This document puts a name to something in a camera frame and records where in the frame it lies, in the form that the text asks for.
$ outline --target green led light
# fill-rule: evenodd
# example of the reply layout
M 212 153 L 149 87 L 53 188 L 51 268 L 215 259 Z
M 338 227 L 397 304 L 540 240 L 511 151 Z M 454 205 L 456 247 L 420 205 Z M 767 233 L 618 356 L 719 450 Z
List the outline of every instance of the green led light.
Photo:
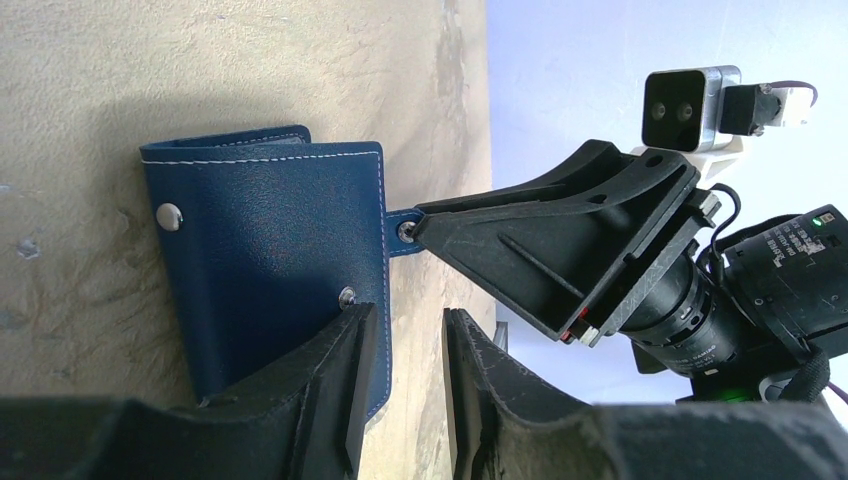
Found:
M 718 394 L 718 400 L 727 403 L 748 402 L 753 400 L 750 392 L 743 389 L 725 390 Z

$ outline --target black cable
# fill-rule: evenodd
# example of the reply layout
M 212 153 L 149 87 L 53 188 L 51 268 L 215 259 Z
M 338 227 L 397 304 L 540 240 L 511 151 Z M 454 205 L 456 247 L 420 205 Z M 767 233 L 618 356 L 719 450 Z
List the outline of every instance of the black cable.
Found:
M 739 212 L 742 211 L 742 199 L 739 198 L 739 194 L 736 193 L 736 190 L 728 187 L 723 183 L 716 183 L 710 190 L 716 190 L 719 192 L 726 193 L 730 199 L 733 201 L 733 214 L 730 215 L 730 218 L 724 221 L 718 228 L 713 232 L 713 236 L 710 239 L 710 246 L 708 247 L 710 250 L 710 273 L 713 277 L 713 282 L 717 287 L 722 288 L 724 286 L 724 260 L 721 258 L 722 252 L 720 252 L 716 246 L 716 242 L 718 240 L 718 235 L 724 231 L 727 227 L 729 227 L 736 218 L 739 216 Z
M 753 225 L 751 227 L 743 228 L 741 230 L 736 231 L 735 233 L 731 233 L 730 235 L 724 238 L 720 238 L 718 242 L 716 242 L 716 248 L 718 248 L 719 253 L 724 253 L 729 248 L 739 245 L 743 241 L 755 235 L 759 235 L 765 231 L 771 230 L 772 228 L 782 225 L 799 216 L 801 216 L 800 213 L 780 215 L 777 217 L 770 218 L 756 225 Z
M 813 403 L 830 382 L 830 359 L 821 348 L 810 345 L 813 356 L 783 388 L 779 400 Z

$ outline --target camera body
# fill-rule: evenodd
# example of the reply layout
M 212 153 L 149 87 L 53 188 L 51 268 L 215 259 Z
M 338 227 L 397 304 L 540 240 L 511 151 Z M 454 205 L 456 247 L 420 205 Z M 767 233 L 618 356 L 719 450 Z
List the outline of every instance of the camera body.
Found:
M 719 130 L 725 89 L 741 82 L 732 65 L 652 73 L 645 82 L 642 142 L 688 153 L 727 146 L 733 135 Z

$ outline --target metal rivet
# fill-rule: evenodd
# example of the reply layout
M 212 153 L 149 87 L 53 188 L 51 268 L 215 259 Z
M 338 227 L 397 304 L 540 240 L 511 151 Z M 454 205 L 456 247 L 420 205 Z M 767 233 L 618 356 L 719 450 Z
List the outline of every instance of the metal rivet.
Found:
M 183 214 L 173 203 L 163 203 L 156 209 L 156 221 L 162 229 L 176 232 L 183 223 Z
M 403 222 L 398 227 L 398 237 L 403 243 L 413 243 L 412 231 L 415 230 L 415 222 Z
M 343 288 L 342 293 L 339 294 L 339 308 L 344 310 L 355 303 L 356 292 L 350 287 Z

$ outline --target cable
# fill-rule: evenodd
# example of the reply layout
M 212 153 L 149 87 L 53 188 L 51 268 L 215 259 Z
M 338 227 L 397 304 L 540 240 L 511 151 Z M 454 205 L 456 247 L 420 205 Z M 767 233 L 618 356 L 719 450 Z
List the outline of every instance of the cable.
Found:
M 813 101 L 810 102 L 810 106 L 816 104 L 816 100 L 819 99 L 819 90 L 813 86 L 811 83 L 801 82 L 799 80 L 781 80 L 779 82 L 769 82 L 772 88 L 809 88 L 813 91 Z
M 843 402 L 845 402 L 846 405 L 848 405 L 848 393 L 845 393 L 845 390 L 842 390 L 841 388 L 837 387 L 833 384 L 833 382 L 828 383 L 827 386 L 830 387 L 830 389 L 833 391 L 833 393 L 836 394 L 837 397 L 839 397 Z
M 716 183 L 710 190 L 724 192 L 733 201 L 733 214 L 731 214 L 730 218 L 725 220 L 724 223 L 715 229 L 713 236 L 710 239 L 710 246 L 708 247 L 711 256 L 710 273 L 712 273 L 713 281 L 716 286 L 722 288 L 724 286 L 724 261 L 721 259 L 722 252 L 720 252 L 716 247 L 716 241 L 718 240 L 718 235 L 723 232 L 724 229 L 729 227 L 739 216 L 739 212 L 742 211 L 742 199 L 739 198 L 739 194 L 736 193 L 736 190 L 723 183 Z
M 779 400 L 813 403 L 830 382 L 830 360 L 827 354 L 812 344 L 810 352 L 813 356 L 789 380 Z
M 716 241 L 715 248 L 716 248 L 716 250 L 718 250 L 719 255 L 722 255 L 729 248 L 735 247 L 736 245 L 739 245 L 743 241 L 745 241 L 745 240 L 747 240 L 747 239 L 749 239 L 753 236 L 756 236 L 756 235 L 759 235 L 763 232 L 771 230 L 772 228 L 780 226 L 780 225 L 788 222 L 789 220 L 795 219 L 799 216 L 801 216 L 800 213 L 793 213 L 793 214 L 789 214 L 789 215 L 779 215 L 777 217 L 770 218 L 770 219 L 768 219 L 764 222 L 758 223 L 756 225 L 752 225 L 750 227 L 742 228 L 742 229 L 740 229 L 740 230 L 738 230 L 734 233 L 731 233 L 730 235 L 728 235 L 726 237 L 719 238 Z M 709 246 L 708 246 L 708 248 L 704 248 L 703 250 L 701 250 L 701 253 L 698 255 L 698 258 L 695 261 L 695 264 L 698 266 L 698 268 L 702 272 L 704 272 L 704 274 L 706 274 L 708 277 L 712 277 L 710 272 L 707 270 L 707 265 L 709 264 L 710 252 L 711 252 L 711 249 L 709 248 Z

